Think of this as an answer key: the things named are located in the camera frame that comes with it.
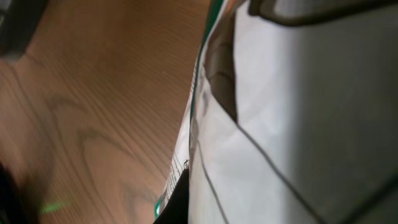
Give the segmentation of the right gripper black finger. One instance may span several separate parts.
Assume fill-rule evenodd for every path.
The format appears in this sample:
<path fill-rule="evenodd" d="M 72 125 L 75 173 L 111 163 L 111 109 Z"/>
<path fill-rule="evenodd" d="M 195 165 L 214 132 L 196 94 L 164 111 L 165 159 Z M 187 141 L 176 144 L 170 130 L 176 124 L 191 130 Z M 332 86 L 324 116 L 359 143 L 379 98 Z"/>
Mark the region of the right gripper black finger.
<path fill-rule="evenodd" d="M 188 224 L 189 170 L 185 169 L 178 180 L 168 204 L 155 219 L 154 224 Z"/>

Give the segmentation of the green snack bag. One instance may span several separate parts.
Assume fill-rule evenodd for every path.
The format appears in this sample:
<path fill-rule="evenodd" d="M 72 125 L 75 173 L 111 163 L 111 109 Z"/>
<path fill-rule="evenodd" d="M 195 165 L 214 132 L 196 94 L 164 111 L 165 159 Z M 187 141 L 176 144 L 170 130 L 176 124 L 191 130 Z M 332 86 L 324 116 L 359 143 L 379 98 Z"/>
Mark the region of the green snack bag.
<path fill-rule="evenodd" d="M 155 219 L 397 223 L 397 2 L 212 1 Z"/>

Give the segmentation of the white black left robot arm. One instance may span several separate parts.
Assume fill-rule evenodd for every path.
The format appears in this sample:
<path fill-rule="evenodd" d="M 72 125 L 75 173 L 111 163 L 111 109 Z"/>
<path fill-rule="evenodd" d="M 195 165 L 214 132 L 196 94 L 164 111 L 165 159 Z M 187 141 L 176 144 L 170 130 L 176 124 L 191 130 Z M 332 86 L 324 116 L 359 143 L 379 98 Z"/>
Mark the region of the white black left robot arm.
<path fill-rule="evenodd" d="M 1 164 L 1 224 L 39 224 L 39 211 Z"/>

